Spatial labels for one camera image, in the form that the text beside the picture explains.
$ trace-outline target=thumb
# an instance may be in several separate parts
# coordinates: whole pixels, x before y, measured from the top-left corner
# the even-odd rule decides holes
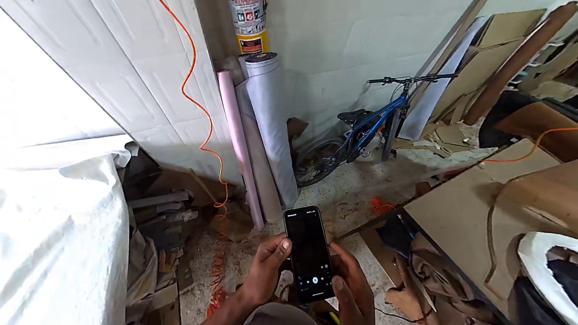
[[[278,269],[281,264],[287,259],[291,253],[292,243],[289,238],[285,238],[281,241],[281,244],[277,246],[277,249],[271,256],[269,256],[265,262],[271,267]]]
[[[347,283],[339,275],[336,275],[331,280],[335,297],[339,301],[339,318],[343,324],[361,324],[363,318],[353,294]]]

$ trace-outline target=bicycle seat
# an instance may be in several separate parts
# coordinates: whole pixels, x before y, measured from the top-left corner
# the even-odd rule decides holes
[[[353,112],[339,113],[339,114],[337,114],[337,118],[340,119],[341,121],[344,121],[347,124],[354,124],[355,121],[357,121],[357,119],[359,117],[362,117],[362,116],[366,115],[367,113],[371,113],[371,112],[368,110],[365,110],[365,109],[358,109],[358,110],[353,111]]]

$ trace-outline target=bicycle wheel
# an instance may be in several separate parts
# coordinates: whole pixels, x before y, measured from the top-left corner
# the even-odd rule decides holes
[[[294,172],[297,187],[311,186],[327,177],[338,166],[339,158],[330,161],[331,157],[343,144],[338,136],[322,139],[299,153]]]

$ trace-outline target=floor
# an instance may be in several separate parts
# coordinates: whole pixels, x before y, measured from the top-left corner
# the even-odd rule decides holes
[[[466,136],[475,133],[474,128],[461,126]],[[432,175],[444,168],[455,166],[470,160],[488,156],[495,149],[472,149],[454,153],[449,158],[441,158],[425,149],[398,150],[397,158],[380,162],[377,153],[373,161],[356,161],[336,169],[321,182],[301,190],[295,207],[315,205],[321,210],[321,217],[327,240],[346,233],[375,217],[370,205],[373,197],[394,204],[402,203],[414,196],[414,184],[422,181],[435,182]],[[243,282],[249,271],[250,263],[259,241],[268,235],[284,231],[283,223],[268,224],[265,231],[253,230],[249,238],[241,243],[231,243],[227,247],[224,283],[228,292]],[[384,303],[385,292],[392,286],[381,265],[371,254],[358,234],[341,242],[360,262],[375,296],[375,306],[387,313],[403,315]],[[181,295],[181,323],[199,324],[206,315],[210,301],[209,268],[213,261],[216,237],[205,232],[196,243],[198,258],[191,262],[192,277],[195,285]],[[290,272],[281,275],[279,288],[292,282]],[[334,298],[329,300],[334,306]],[[376,324],[406,324],[407,322],[376,312]]]

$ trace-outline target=bicycle handlebar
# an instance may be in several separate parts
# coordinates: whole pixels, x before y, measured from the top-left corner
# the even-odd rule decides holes
[[[406,78],[392,78],[392,77],[384,77],[383,79],[371,79],[368,80],[368,83],[382,83],[382,84],[388,84],[388,83],[415,83],[415,82],[422,82],[422,81],[429,81],[429,82],[437,82],[438,79],[443,79],[443,78],[454,78],[457,77],[458,74],[457,73],[447,73],[444,75],[427,75],[427,76],[422,76],[422,77],[406,77]]]

